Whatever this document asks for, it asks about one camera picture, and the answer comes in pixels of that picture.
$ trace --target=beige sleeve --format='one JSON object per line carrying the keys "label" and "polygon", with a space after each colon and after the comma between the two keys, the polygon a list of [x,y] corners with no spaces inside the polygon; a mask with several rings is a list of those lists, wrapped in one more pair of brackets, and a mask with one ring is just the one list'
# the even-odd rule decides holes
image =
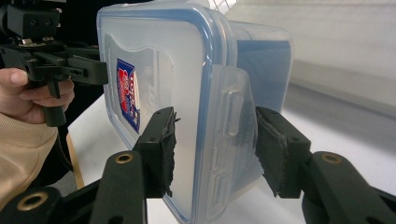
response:
{"label": "beige sleeve", "polygon": [[0,114],[0,210],[37,177],[57,138],[57,128]]}

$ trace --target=hand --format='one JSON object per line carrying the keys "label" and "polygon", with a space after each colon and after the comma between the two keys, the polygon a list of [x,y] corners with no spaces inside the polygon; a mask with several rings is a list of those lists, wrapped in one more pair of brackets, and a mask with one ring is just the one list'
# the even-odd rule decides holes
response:
{"label": "hand", "polygon": [[0,69],[0,113],[23,122],[45,122],[41,106],[61,105],[64,110],[72,102],[74,83],[70,79],[59,82],[61,99],[50,96],[48,86],[27,89],[28,76],[17,68]]}

